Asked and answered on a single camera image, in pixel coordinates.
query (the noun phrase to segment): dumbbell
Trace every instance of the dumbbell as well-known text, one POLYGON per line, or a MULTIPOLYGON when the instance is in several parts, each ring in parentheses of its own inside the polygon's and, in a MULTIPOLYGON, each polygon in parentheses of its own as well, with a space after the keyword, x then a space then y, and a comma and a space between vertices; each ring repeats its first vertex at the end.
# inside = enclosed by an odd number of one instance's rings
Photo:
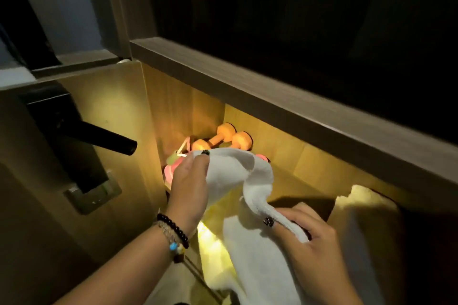
POLYGON ((192 144, 193 151, 203 151, 204 149, 211 149, 218 145, 221 141, 230 142, 232 141, 232 137, 235 135, 237 130, 235 130, 234 126, 231 123, 223 123, 221 124, 217 131, 216 135, 208 141, 199 139, 192 144))
POLYGON ((240 148, 248 151, 253 146, 253 140, 247 132, 238 132, 232 136, 231 148, 240 148))

